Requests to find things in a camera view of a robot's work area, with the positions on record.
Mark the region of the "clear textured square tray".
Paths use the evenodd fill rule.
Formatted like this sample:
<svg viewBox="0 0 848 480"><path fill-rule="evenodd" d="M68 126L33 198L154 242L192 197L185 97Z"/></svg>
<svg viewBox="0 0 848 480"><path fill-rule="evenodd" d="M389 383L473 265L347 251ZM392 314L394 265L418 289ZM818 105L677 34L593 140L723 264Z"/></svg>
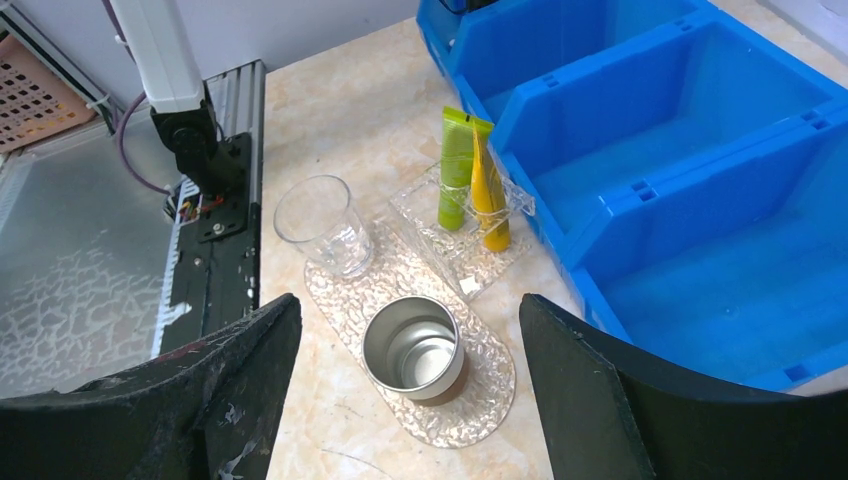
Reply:
<svg viewBox="0 0 848 480"><path fill-rule="evenodd" d="M531 247L533 233L527 219L536 213L535 199L509 178L503 176L501 181L506 209L493 214L472 208L468 188L452 193L464 212L457 230L448 230L438 222L442 188L437 163L389 200L407 243L466 301L494 284ZM510 227L510 245L502 252L487 249L484 238L504 223Z"/></svg>

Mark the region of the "orange yellow small tube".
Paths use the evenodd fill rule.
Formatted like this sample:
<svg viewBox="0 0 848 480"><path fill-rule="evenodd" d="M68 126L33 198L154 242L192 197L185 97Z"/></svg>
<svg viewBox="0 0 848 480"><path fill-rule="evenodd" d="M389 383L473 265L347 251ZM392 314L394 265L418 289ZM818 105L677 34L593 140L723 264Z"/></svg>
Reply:
<svg viewBox="0 0 848 480"><path fill-rule="evenodd" d="M480 119L472 121L471 205L483 231L483 246L491 252L502 252L511 245L509 210L501 176L488 150L493 124Z"/></svg>

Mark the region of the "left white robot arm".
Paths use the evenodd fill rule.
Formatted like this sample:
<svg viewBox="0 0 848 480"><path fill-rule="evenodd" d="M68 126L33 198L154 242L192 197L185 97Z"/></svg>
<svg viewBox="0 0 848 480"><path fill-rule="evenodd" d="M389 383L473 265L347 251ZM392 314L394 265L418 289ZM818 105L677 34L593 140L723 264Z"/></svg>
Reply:
<svg viewBox="0 0 848 480"><path fill-rule="evenodd" d="M160 140L177 169L207 195L241 188L244 165L218 139L208 89L174 1L112 1Z"/></svg>

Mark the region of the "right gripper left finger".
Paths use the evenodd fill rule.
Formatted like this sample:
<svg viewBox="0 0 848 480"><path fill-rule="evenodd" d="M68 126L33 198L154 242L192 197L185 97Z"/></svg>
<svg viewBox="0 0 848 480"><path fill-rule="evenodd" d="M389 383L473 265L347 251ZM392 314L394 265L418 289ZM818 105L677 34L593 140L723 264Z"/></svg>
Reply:
<svg viewBox="0 0 848 480"><path fill-rule="evenodd" d="M1 403L5 479L263 479L302 334L286 294L68 393Z"/></svg>

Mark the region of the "yellow green tube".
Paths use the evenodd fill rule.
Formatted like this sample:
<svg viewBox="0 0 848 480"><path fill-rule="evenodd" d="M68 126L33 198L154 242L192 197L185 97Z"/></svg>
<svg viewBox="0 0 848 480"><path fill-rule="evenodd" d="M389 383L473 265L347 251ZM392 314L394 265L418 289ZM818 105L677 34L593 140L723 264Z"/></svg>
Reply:
<svg viewBox="0 0 848 480"><path fill-rule="evenodd" d="M457 108L443 108L437 220L448 231L459 230L464 224L466 188L471 184L475 126L484 136L494 129L492 122Z"/></svg>

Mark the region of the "clear glass cup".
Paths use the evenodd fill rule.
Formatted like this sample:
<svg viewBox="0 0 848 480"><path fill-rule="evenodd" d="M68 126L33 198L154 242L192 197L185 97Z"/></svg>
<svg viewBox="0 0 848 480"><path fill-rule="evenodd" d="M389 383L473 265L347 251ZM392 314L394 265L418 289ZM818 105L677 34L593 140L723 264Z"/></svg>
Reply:
<svg viewBox="0 0 848 480"><path fill-rule="evenodd" d="M373 243L348 184L316 175L286 191L277 202L277 235L309 260L339 277L353 277L371 260Z"/></svg>

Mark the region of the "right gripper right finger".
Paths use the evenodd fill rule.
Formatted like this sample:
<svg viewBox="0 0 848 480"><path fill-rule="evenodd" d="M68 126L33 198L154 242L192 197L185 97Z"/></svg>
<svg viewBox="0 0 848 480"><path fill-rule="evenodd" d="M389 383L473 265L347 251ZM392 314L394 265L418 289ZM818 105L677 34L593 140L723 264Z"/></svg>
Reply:
<svg viewBox="0 0 848 480"><path fill-rule="evenodd" d="M527 294L519 323L558 479L843 479L847 394L704 375Z"/></svg>

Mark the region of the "silver metal cup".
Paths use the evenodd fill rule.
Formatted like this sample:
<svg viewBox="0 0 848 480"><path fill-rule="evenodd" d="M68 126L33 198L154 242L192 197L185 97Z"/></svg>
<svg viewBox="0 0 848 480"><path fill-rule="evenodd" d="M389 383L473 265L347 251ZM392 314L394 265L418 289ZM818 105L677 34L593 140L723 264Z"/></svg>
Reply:
<svg viewBox="0 0 848 480"><path fill-rule="evenodd" d="M361 352L376 385L423 406L456 398L470 374L457 320L426 296L406 296L381 307L368 322Z"/></svg>

